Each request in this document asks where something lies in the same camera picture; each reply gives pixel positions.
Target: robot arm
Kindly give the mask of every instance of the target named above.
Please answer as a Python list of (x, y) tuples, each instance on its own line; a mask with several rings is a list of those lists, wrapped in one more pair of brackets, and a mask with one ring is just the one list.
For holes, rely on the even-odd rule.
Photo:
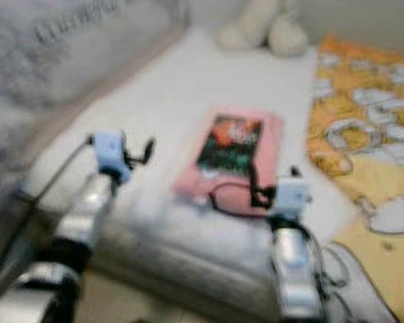
[(80, 279), (100, 233), (117, 188), (130, 180), (136, 163), (146, 164), (154, 141), (143, 158), (125, 150), (123, 134), (97, 132), (90, 143), (98, 174), (90, 176), (74, 204), (59, 222), (50, 248), (0, 298), (0, 323), (72, 322), (79, 299)]
[(255, 168), (250, 171), (251, 205), (265, 207), (273, 239), (271, 261), (276, 273), (275, 289), (281, 322), (324, 322), (323, 290), (310, 261), (310, 233), (300, 220), (310, 200), (308, 185), (299, 171), (279, 178), (277, 186), (257, 186)]

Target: floor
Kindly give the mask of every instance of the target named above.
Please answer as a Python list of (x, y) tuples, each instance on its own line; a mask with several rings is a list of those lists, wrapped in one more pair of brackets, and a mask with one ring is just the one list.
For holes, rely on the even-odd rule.
[(85, 275), (76, 323), (215, 323), (94, 271)]

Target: yellow blanket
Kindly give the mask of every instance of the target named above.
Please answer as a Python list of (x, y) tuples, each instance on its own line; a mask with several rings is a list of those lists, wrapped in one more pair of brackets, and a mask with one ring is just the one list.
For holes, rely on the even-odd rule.
[(362, 208), (335, 240), (404, 322), (404, 57), (328, 37), (319, 49), (307, 150)]

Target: stuffed animal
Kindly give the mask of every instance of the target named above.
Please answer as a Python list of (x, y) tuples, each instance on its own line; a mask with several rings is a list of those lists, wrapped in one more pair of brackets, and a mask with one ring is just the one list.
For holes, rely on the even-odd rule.
[(297, 23), (297, 0), (248, 0), (241, 14), (224, 26), (217, 42), (228, 49), (248, 50), (267, 39), (275, 55), (292, 57), (305, 52), (308, 37)]

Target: wire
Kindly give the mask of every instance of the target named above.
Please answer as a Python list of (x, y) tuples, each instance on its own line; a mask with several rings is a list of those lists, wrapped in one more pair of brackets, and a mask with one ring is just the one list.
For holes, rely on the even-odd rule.
[(299, 229), (304, 233), (305, 236), (307, 236), (308, 241), (310, 241), (311, 246), (313, 250), (316, 253), (316, 259), (318, 262), (318, 273), (316, 274), (316, 279), (318, 281), (318, 288), (320, 289), (321, 295), (322, 295), (322, 303), (325, 305), (325, 301), (328, 301), (331, 298), (331, 295), (334, 295), (340, 302), (340, 304), (343, 306), (346, 319), (345, 321), (348, 322), (353, 322), (353, 313), (350, 310), (350, 307), (347, 305), (345, 300), (338, 294), (338, 292), (333, 291), (333, 292), (328, 292), (326, 290), (325, 282), (324, 279), (327, 279), (330, 284), (332, 284), (335, 287), (343, 287), (345, 285), (345, 281), (340, 280), (340, 281), (334, 281), (326, 272), (325, 270), (325, 262), (323, 260), (323, 254), (322, 254), (322, 248), (321, 245), (319, 244), (317, 238), (314, 236), (314, 234), (304, 227), (300, 223), (294, 223), (294, 227)]
[(327, 273), (325, 273), (325, 278), (328, 279), (329, 283), (337, 288), (342, 288), (347, 286), (347, 283), (350, 282), (350, 273), (347, 269), (347, 265), (344, 263), (344, 260), (331, 248), (324, 247), (324, 250), (328, 252), (340, 265), (341, 271), (343, 272), (343, 278), (334, 281)]
[(67, 169), (69, 164), (76, 158), (76, 156), (82, 151), (82, 149), (88, 144), (91, 143), (92, 138), (89, 137), (88, 140), (82, 142), (79, 144), (78, 147), (75, 148), (75, 150), (66, 158), (64, 163), (60, 166), (60, 168), (55, 172), (53, 177), (46, 183), (45, 187), (39, 192), (39, 194), (36, 195), (33, 199), (30, 199), (28, 201), (29, 205), (24, 213), (21, 221), (17, 224), (16, 228), (10, 235), (9, 239), (6, 241), (1, 253), (0, 253), (0, 273), (3, 270), (3, 267), (5, 266), (7, 257), (9, 256), (9, 253), (15, 244), (16, 239), (18, 236), (23, 232), (23, 230), (26, 228), (28, 222), (32, 218), (36, 207), (40, 200), (48, 193), (48, 191), (51, 189), (51, 187), (55, 184), (55, 182), (59, 179), (59, 177), (63, 174), (63, 172)]

